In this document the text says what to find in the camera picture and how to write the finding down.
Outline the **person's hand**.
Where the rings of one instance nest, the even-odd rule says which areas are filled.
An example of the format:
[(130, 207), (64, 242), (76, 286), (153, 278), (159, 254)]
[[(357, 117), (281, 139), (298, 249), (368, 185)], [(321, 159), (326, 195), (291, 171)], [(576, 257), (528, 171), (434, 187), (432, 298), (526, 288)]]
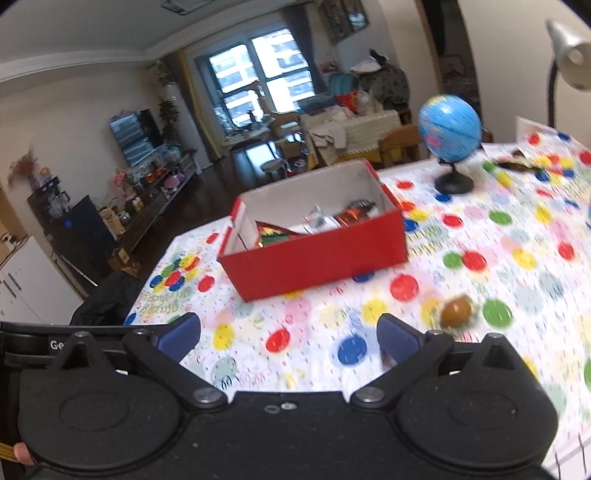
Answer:
[(31, 457), (31, 454), (27, 448), (27, 446), (23, 442), (19, 442), (14, 445), (13, 453), (16, 460), (25, 466), (34, 466), (35, 461)]

